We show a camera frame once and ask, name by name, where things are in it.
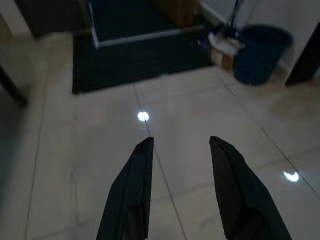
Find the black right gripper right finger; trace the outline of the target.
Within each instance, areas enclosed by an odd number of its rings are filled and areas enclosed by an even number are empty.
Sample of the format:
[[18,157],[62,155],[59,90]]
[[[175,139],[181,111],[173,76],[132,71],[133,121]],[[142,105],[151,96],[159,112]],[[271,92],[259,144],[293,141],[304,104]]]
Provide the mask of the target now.
[[209,139],[215,195],[227,240],[292,240],[266,186],[241,153]]

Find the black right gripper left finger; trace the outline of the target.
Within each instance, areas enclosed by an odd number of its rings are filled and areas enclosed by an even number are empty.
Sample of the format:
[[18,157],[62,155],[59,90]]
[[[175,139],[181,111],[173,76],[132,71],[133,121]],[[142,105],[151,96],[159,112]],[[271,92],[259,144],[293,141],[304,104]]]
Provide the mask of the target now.
[[146,240],[149,233],[154,138],[137,144],[111,185],[96,240]]

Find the small cardboard box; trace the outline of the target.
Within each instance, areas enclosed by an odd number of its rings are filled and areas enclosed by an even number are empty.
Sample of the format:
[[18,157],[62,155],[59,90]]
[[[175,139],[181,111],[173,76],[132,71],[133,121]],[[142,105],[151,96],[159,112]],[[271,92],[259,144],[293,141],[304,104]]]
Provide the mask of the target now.
[[221,58],[221,67],[226,71],[232,71],[234,66],[234,60],[234,55],[223,53]]

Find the dark floor mat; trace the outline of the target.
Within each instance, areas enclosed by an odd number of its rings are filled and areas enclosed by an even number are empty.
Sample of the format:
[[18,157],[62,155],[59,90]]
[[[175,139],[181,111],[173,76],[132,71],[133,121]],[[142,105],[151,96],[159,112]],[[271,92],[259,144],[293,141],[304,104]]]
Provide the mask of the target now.
[[91,36],[73,38],[74,95],[164,74],[210,66],[194,34],[181,34],[95,49]]

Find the blue plastic bucket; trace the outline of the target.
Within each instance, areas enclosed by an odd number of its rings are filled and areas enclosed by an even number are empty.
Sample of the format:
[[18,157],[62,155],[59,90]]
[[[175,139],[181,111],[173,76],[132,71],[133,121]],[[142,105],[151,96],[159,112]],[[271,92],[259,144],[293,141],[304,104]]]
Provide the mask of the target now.
[[234,59],[234,77],[243,84],[262,85],[269,80],[294,38],[284,29],[257,24],[242,28],[239,40],[243,47]]

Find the dark furniture panel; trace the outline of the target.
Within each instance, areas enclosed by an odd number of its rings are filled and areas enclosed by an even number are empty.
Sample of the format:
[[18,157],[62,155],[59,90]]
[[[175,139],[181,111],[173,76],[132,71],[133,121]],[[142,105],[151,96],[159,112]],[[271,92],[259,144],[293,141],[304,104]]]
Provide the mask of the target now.
[[317,23],[305,48],[294,65],[286,86],[293,86],[313,81],[320,68],[320,22]]

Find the dark furniture leg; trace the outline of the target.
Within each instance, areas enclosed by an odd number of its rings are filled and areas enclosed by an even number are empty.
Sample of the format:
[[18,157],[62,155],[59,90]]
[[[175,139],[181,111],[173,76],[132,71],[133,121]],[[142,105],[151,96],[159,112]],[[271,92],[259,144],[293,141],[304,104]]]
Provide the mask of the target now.
[[8,95],[16,102],[20,107],[26,107],[28,100],[22,94],[22,92],[17,88],[11,78],[8,76],[4,68],[0,64],[0,85],[8,93]]

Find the large brown cardboard box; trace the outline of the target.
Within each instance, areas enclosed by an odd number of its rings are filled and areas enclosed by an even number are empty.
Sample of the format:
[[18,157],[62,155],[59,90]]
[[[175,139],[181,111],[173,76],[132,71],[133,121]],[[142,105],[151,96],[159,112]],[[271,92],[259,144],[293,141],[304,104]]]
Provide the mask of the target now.
[[176,27],[193,25],[198,7],[198,0],[149,0],[150,3]]

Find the white door frame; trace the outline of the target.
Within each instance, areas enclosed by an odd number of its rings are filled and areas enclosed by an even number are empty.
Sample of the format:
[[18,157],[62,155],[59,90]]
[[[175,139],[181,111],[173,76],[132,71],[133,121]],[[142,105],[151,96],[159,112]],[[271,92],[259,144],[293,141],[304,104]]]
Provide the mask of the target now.
[[88,0],[87,4],[96,49],[205,29],[202,23],[174,26],[148,0]]

